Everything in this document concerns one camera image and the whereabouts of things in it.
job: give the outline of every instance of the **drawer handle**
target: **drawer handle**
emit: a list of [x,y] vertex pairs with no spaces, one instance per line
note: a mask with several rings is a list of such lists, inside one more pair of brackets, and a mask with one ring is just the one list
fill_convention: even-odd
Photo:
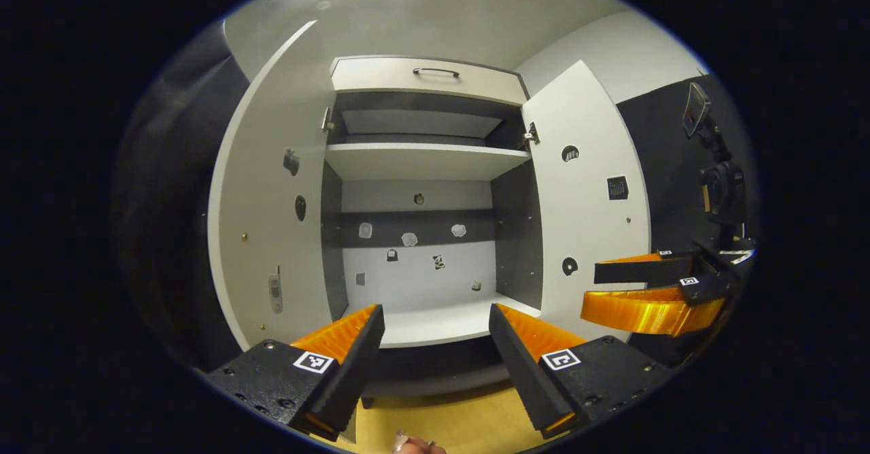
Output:
[[432,70],[433,72],[447,72],[452,73],[454,79],[459,79],[459,72],[454,72],[453,70],[444,70],[444,68],[414,68],[414,74],[419,75],[423,70]]

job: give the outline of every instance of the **open cabinet door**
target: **open cabinet door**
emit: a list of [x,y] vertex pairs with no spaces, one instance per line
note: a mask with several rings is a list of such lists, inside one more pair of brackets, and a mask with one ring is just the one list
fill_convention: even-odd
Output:
[[293,34],[254,78],[211,179],[211,273],[243,351],[266,338],[289,343],[332,323],[320,193],[324,118],[335,91],[315,23]]
[[628,129],[582,61],[522,110],[526,130],[534,125],[540,140],[530,141],[544,259],[540,317],[587,340],[604,334],[627,340],[627,331],[581,320],[580,308],[587,290],[643,287],[593,283],[596,262],[650,249],[646,186]]

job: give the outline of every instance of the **ceiling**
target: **ceiling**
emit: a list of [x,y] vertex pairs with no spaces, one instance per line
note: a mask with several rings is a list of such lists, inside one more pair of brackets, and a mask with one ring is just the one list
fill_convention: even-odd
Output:
[[556,39],[628,10],[619,0],[253,0],[226,19],[226,36],[252,79],[309,20],[326,54],[451,58],[514,69]]

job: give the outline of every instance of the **shelf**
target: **shelf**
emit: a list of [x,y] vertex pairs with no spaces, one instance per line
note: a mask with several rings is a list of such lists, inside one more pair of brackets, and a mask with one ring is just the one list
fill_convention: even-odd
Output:
[[[383,305],[383,323],[386,331],[381,339],[382,349],[418,347],[438,343],[459,342],[489,334],[489,313],[492,303],[522,311],[532,317],[540,317],[540,309],[532,308],[503,295],[481,296],[479,301],[463,302],[443,308],[425,311],[389,312]],[[345,316],[357,311],[348,308]]]
[[344,181],[491,181],[531,157],[522,150],[434,143],[326,147],[326,162]]

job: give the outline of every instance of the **cabinet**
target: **cabinet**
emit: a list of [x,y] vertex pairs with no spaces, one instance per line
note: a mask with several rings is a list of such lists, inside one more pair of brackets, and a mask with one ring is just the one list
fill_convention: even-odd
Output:
[[215,164],[209,257],[242,348],[373,302],[384,349],[485,336],[492,302],[627,339],[579,318],[609,289],[594,263],[650,246],[640,163],[585,64],[529,99],[461,61],[324,58],[315,22],[253,80]]

